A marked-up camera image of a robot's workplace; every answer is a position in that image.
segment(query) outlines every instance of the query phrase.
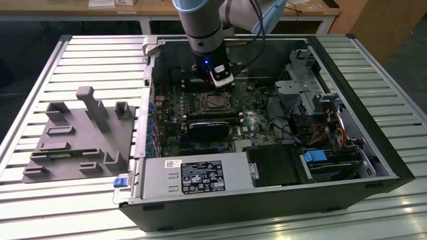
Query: blue clip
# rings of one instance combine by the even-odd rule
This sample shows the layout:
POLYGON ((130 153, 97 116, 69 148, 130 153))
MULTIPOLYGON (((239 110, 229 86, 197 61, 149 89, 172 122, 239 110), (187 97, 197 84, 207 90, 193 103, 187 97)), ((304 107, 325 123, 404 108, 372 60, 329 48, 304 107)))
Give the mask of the blue clip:
POLYGON ((124 188, 128 186, 128 178, 126 177, 117 177, 112 182, 113 188, 124 188))
POLYGON ((321 150, 307 151, 304 154, 305 162, 316 162, 328 160, 325 152, 321 150))

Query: white paper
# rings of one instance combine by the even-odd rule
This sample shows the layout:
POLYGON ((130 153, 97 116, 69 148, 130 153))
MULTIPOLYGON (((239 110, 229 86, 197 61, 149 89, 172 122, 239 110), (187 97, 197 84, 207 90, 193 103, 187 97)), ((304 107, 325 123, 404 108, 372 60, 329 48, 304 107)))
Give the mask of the white paper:
POLYGON ((114 0, 88 0, 88 9, 114 9, 114 0))

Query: white label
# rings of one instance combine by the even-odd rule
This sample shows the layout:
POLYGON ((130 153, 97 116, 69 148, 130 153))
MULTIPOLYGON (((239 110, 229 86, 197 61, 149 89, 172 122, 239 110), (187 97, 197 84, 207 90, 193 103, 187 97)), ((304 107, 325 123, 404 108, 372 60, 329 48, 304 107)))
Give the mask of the white label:
POLYGON ((215 69, 216 73, 220 73, 221 71, 225 70, 225 67, 224 67, 224 65, 220 65, 220 66, 215 67, 213 69, 215 69))
POLYGON ((136 11, 117 11, 117 14, 136 14, 136 11))
POLYGON ((179 168, 181 166, 181 160, 165 160, 164 161, 164 168, 179 168))

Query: metal grid platform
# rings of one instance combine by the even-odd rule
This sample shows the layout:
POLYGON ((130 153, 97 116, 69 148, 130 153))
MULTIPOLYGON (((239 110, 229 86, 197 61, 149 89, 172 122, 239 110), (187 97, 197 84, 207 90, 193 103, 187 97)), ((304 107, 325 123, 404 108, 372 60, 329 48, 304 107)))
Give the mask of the metal grid platform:
POLYGON ((82 108, 74 90, 92 86, 94 98, 102 99, 105 107, 117 101, 138 107, 147 62, 142 39, 137 35, 73 36, 58 42, 0 147, 0 239, 427 237, 427 118, 357 40, 343 35, 321 36, 319 40, 416 176, 395 191, 373 195, 340 211, 144 233, 113 204, 113 177, 20 183, 48 121, 42 113, 48 102, 65 101, 69 108, 82 108))

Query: warning label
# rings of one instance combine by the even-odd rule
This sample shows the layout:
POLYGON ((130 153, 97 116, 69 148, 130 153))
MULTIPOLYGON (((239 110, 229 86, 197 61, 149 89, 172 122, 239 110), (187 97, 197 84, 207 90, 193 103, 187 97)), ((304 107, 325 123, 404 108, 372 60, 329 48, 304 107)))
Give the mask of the warning label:
POLYGON ((180 175, 184 194, 225 191, 221 161, 181 163, 180 175))

